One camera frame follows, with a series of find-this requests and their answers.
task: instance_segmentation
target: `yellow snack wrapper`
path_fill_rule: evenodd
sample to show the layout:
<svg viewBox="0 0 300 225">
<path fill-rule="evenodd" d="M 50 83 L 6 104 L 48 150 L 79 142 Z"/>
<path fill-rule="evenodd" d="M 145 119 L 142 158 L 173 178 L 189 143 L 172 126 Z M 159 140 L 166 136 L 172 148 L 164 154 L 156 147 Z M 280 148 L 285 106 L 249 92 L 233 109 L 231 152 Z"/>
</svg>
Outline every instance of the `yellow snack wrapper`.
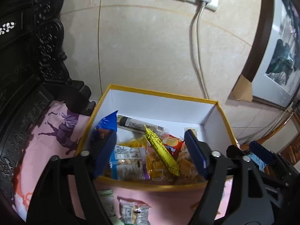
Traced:
<svg viewBox="0 0 300 225">
<path fill-rule="evenodd" d="M 146 137 L 150 142 L 152 148 L 155 150 L 163 164 L 166 166 L 168 171 L 175 175 L 180 176 L 180 168 L 174 158 L 171 156 L 167 148 L 161 142 L 160 138 L 151 129 L 145 126 Z"/>
</svg>

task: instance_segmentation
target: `silver screw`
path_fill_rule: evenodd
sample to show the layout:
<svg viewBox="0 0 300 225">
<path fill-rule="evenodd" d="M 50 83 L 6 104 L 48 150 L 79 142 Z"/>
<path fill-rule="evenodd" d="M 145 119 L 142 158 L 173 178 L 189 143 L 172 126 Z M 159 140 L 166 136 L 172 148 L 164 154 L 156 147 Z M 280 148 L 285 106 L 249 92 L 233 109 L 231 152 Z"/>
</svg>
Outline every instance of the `silver screw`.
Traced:
<svg viewBox="0 0 300 225">
<path fill-rule="evenodd" d="M 213 157 L 220 157 L 221 156 L 221 153 L 218 152 L 218 151 L 213 151 L 211 154 L 212 154 Z"/>
<path fill-rule="evenodd" d="M 90 154 L 90 152 L 88 150 L 84 150 L 80 153 L 80 155 L 82 155 L 83 157 L 86 157 Z"/>
<path fill-rule="evenodd" d="M 59 159 L 59 156 L 52 156 L 51 158 L 50 158 L 50 160 L 51 160 L 51 162 L 55 162 L 55 161 L 57 161 Z"/>
<path fill-rule="evenodd" d="M 251 161 L 250 157 L 248 157 L 248 156 L 243 156 L 243 160 L 245 162 L 250 162 Z"/>
</svg>

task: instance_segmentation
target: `cartoon drawing on wrapper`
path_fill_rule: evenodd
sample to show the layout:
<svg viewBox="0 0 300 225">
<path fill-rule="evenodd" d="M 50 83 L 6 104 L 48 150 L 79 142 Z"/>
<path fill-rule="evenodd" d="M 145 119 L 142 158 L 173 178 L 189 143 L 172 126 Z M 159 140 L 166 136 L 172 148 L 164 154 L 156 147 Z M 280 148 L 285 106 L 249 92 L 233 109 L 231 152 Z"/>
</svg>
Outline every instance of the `cartoon drawing on wrapper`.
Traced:
<svg viewBox="0 0 300 225">
<path fill-rule="evenodd" d="M 51 112 L 48 114 L 48 116 L 50 114 L 58 115 L 57 113 Z M 55 128 L 51 123 L 47 122 L 54 132 L 39 133 L 38 135 L 43 134 L 47 136 L 56 136 L 58 143 L 69 149 L 66 151 L 66 155 L 68 155 L 71 151 L 74 151 L 77 148 L 78 140 L 72 141 L 70 138 L 73 134 L 76 124 L 78 123 L 79 114 L 72 113 L 70 110 L 67 110 L 67 115 L 64 113 L 60 113 L 59 115 L 61 115 L 65 120 L 64 123 L 61 123 L 58 128 Z"/>
</svg>

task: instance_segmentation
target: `carved wooden furniture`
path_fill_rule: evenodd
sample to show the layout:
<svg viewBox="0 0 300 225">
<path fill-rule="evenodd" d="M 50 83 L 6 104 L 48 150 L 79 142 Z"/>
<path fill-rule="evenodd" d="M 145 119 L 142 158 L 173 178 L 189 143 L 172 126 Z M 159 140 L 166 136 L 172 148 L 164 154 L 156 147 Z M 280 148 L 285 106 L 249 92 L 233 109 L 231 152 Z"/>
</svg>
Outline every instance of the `carved wooden furniture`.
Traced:
<svg viewBox="0 0 300 225">
<path fill-rule="evenodd" d="M 63 1 L 0 0 L 0 213 L 4 217 L 14 214 L 12 180 L 30 126 L 52 100 L 65 101 L 69 110 L 87 116 L 95 107 L 89 101 L 89 87 L 72 80 L 64 65 L 64 28 L 58 19 Z"/>
</svg>

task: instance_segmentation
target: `box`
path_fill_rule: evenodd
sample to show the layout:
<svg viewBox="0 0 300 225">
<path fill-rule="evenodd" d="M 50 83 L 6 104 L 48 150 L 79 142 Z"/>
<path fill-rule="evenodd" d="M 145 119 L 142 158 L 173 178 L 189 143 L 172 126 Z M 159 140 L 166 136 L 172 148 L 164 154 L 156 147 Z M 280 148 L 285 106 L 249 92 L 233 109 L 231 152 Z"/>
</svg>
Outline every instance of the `box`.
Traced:
<svg viewBox="0 0 300 225">
<path fill-rule="evenodd" d="M 228 120 L 217 101 L 109 85 L 90 117 L 76 155 L 82 150 L 89 150 L 92 130 L 103 117 L 116 110 L 118 115 L 165 127 L 176 137 L 184 137 L 185 128 L 196 128 L 198 140 L 206 142 L 212 150 L 218 150 L 223 155 L 226 155 L 228 146 L 236 145 Z M 135 134 L 121 128 L 117 131 L 120 142 L 132 140 Z M 97 181 L 110 186 L 156 192 L 183 191 L 206 186 L 206 182 L 183 185 L 141 184 L 102 176 Z"/>
</svg>

